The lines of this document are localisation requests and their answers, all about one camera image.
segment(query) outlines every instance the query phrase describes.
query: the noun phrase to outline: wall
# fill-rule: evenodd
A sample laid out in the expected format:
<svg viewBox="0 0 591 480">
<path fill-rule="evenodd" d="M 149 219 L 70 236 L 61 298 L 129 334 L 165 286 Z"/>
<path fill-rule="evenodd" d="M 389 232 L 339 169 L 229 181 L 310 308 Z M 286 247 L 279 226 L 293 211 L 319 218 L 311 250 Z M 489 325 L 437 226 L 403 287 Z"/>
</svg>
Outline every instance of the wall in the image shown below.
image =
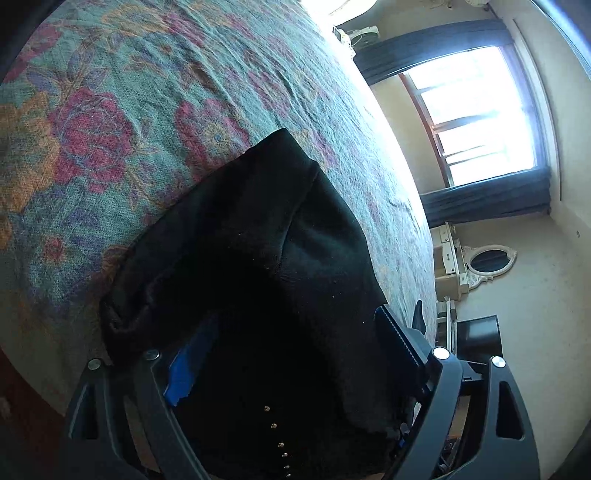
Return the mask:
<svg viewBox="0 0 591 480">
<path fill-rule="evenodd" d="M 528 0 L 492 0 L 491 5 L 512 33 L 514 22 L 539 71 L 560 163 L 551 215 L 591 265 L 591 82 L 561 34 Z"/>
<path fill-rule="evenodd" d="M 504 357 L 534 428 L 542 478 L 562 463 L 591 417 L 587 268 L 549 216 L 457 225 L 462 245 L 518 251 L 513 268 L 457 304 L 458 318 L 498 315 Z"/>
<path fill-rule="evenodd" d="M 433 1 L 433 5 L 439 3 L 441 0 Z M 491 12 L 472 7 L 464 0 L 452 0 L 451 9 L 445 4 L 437 8 L 429 8 L 428 5 L 428 0 L 378 0 L 367 12 L 346 22 L 341 28 L 349 31 L 377 25 L 380 39 L 386 40 L 437 25 L 494 18 Z"/>
<path fill-rule="evenodd" d="M 429 137 L 402 80 L 390 77 L 371 89 L 396 135 L 418 192 L 445 188 Z"/>
</svg>

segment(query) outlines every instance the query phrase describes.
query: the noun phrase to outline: floor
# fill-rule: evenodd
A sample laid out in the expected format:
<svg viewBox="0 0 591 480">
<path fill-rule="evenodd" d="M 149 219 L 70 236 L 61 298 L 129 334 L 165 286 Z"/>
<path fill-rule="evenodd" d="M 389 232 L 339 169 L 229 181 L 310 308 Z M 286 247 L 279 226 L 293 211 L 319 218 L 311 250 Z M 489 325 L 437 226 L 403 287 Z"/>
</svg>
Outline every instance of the floor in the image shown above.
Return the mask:
<svg viewBox="0 0 591 480">
<path fill-rule="evenodd" d="M 44 479 L 38 472 L 55 468 L 63 423 L 0 350 L 0 478 L 17 472 L 28 478 L 33 471 L 37 480 Z"/>
<path fill-rule="evenodd" d="M 591 268 L 547 215 L 458 225 L 463 246 L 517 250 L 509 272 L 457 303 L 460 320 L 498 316 L 504 357 L 534 429 L 542 479 L 591 418 Z"/>
</svg>

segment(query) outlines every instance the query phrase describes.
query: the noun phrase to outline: metal screw head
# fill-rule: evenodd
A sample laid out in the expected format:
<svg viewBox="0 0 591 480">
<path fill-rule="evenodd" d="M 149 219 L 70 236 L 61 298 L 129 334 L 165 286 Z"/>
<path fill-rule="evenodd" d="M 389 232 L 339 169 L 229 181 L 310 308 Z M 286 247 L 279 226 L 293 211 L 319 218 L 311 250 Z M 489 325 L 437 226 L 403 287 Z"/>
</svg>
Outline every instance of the metal screw head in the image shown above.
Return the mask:
<svg viewBox="0 0 591 480">
<path fill-rule="evenodd" d="M 447 360 L 449 358 L 449 350 L 442 346 L 437 346 L 433 349 L 433 355 L 439 360 Z"/>
<path fill-rule="evenodd" d="M 88 362 L 88 370 L 98 370 L 101 365 L 100 358 L 93 358 L 90 362 Z"/>
<path fill-rule="evenodd" d="M 159 356 L 160 352 L 156 349 L 150 349 L 144 352 L 144 360 L 147 360 L 148 362 L 156 360 Z"/>
<path fill-rule="evenodd" d="M 504 368 L 507 364 L 507 362 L 505 362 L 505 359 L 501 356 L 494 356 L 493 358 L 491 358 L 491 362 L 497 368 Z"/>
</svg>

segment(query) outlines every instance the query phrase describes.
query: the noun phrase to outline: curtain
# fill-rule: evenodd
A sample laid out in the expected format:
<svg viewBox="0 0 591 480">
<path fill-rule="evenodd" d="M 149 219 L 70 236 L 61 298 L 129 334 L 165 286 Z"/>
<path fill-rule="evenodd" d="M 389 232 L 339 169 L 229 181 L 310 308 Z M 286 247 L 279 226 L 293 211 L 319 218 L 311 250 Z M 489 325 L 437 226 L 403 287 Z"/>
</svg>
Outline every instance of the curtain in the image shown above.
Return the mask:
<svg viewBox="0 0 591 480">
<path fill-rule="evenodd" d="M 550 477 L 550 480 L 584 480 L 589 478 L 589 463 L 591 463 L 591 420 L 564 463 Z"/>
<path fill-rule="evenodd" d="M 513 43 L 502 20 L 458 22 L 410 32 L 365 47 L 354 60 L 373 85 L 416 65 L 445 55 Z"/>
<path fill-rule="evenodd" d="M 550 210 L 550 167 L 509 173 L 421 195 L 429 228 Z"/>
</svg>

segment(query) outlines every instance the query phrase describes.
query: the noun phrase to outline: floral bedspread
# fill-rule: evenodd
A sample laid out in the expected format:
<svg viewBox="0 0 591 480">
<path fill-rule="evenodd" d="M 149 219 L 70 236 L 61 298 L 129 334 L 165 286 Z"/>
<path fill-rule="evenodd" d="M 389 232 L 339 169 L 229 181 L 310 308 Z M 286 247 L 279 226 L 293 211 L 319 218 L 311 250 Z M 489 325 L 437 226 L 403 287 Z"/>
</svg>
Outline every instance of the floral bedspread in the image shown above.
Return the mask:
<svg viewBox="0 0 591 480">
<path fill-rule="evenodd" d="M 422 299 L 434 338 L 415 185 L 325 26 L 297 0 L 66 0 L 23 48 L 0 87 L 0 345 L 58 411 L 105 356 L 98 301 L 126 249 L 281 127 L 358 218 L 394 309 L 410 321 Z"/>
</svg>

